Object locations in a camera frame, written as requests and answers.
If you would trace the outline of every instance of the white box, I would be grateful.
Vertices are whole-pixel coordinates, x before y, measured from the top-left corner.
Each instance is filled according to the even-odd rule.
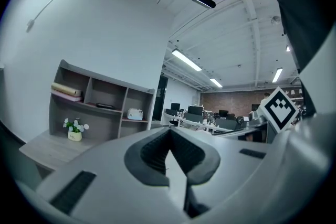
[[[127,118],[130,120],[142,121],[143,112],[140,109],[128,109]]]

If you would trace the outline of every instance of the ceiling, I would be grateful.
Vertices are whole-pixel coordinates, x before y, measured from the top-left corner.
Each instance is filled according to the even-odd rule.
[[[215,1],[206,9],[191,0],[152,0],[175,15],[162,72],[200,91],[238,91],[290,86],[297,69],[282,24],[276,0]],[[175,58],[178,48],[196,62],[195,71]],[[277,68],[283,72],[272,83]],[[219,89],[209,79],[215,78]]]

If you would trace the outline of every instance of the brick wall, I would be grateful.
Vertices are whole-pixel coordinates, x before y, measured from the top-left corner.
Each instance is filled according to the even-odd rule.
[[[295,97],[299,97],[299,89],[283,89],[284,91],[295,90]],[[249,92],[217,92],[217,93],[201,93],[201,101],[205,110],[218,112],[219,110],[228,110],[236,116],[248,116],[251,112],[252,104],[260,104],[264,98],[264,93],[272,93],[268,91],[249,91]]]

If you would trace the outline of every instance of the small white pot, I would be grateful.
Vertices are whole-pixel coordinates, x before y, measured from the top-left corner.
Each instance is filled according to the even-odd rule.
[[[82,133],[81,132],[75,133],[75,132],[69,131],[68,132],[68,138],[72,141],[79,142],[79,141],[82,140]]]

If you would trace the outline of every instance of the desk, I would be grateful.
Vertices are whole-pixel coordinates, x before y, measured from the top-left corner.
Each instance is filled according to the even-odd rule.
[[[181,122],[184,122],[184,123],[187,123],[187,124],[190,124],[190,125],[193,125],[193,126],[200,126],[200,127],[204,127],[206,128],[206,131],[208,132],[209,129],[212,129],[212,134],[214,134],[215,131],[220,131],[220,132],[230,132],[230,131],[233,131],[233,130],[230,130],[230,129],[225,129],[225,128],[220,128],[220,127],[215,127],[215,126],[211,126],[211,125],[208,125],[208,124],[203,124],[203,123],[198,123],[198,122],[193,122],[193,121],[189,121],[189,120],[186,120],[182,117],[179,117],[179,116],[171,116],[169,114],[164,114],[164,116],[166,116],[167,118],[169,119],[175,119],[175,120],[178,120],[178,124],[177,124],[177,127],[180,127],[180,124]]]
[[[46,130],[20,147],[19,150],[38,166],[55,171],[84,151],[102,142],[87,138],[83,138],[80,142],[74,142],[69,140],[66,134],[50,135],[49,130]]]

